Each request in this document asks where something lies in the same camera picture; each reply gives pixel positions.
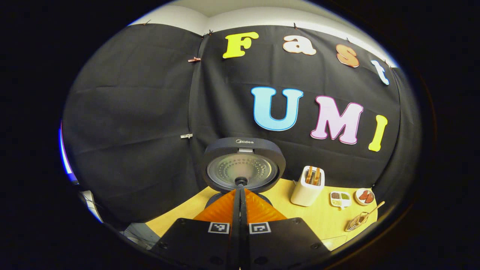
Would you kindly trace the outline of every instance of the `white wall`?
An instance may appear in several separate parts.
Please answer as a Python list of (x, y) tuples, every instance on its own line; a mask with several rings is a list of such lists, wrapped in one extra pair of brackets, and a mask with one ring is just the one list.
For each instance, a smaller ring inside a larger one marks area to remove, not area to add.
[(165, 24), (176, 26), (191, 32), (203, 35), (212, 31), (220, 31), (230, 28), (251, 25), (284, 25), (310, 29), (327, 33), (342, 39), (347, 39), (365, 50), (385, 59), (390, 67), (397, 67), (397, 63), (388, 53), (369, 35), (356, 27), (350, 27), (349, 23), (340, 23), (326, 16), (277, 7), (253, 7), (224, 12), (212, 17), (192, 9), (174, 5), (160, 7), (137, 21), (134, 24), (143, 24), (151, 20), (149, 24)]

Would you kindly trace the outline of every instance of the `yellow letter i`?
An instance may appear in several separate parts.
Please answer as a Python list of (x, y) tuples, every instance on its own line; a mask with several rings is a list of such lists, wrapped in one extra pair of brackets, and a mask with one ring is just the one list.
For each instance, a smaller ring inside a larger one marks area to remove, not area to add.
[(385, 126), (388, 121), (383, 115), (377, 115), (375, 118), (377, 120), (377, 129), (375, 130), (375, 135), (373, 136), (372, 142), (368, 145), (368, 149), (371, 151), (378, 152), (380, 151), (380, 143), (384, 136)]

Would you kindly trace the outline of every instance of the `light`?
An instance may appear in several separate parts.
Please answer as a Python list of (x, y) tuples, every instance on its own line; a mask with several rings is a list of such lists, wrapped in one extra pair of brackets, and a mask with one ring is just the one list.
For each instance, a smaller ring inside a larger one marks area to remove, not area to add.
[(63, 135), (62, 135), (62, 132), (61, 132), (61, 124), (60, 124), (60, 129), (59, 129), (59, 140), (60, 140), (61, 158), (63, 160), (63, 166), (65, 167), (65, 172), (67, 174), (70, 174), (70, 173), (72, 173), (72, 169), (70, 168), (70, 165), (68, 164), (67, 155), (65, 155), (65, 147), (63, 146)]

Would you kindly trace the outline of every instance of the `sectioned plate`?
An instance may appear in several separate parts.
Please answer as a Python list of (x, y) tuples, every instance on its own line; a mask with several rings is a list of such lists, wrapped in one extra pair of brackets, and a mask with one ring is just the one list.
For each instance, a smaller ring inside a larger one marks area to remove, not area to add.
[(330, 204), (334, 207), (340, 207), (341, 209), (352, 205), (352, 196), (343, 191), (330, 192)]

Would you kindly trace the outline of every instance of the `letter u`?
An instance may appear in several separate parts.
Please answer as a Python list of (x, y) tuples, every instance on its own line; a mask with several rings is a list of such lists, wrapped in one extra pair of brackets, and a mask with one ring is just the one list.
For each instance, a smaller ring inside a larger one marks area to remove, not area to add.
[(299, 100), (303, 92), (297, 89), (284, 89), (282, 94), (287, 98), (287, 112), (285, 118), (278, 120), (272, 118), (270, 113), (272, 107), (272, 96), (276, 94), (271, 87), (254, 87), (252, 95), (254, 98), (253, 117), (255, 122), (264, 129), (272, 131), (287, 130), (297, 121)]

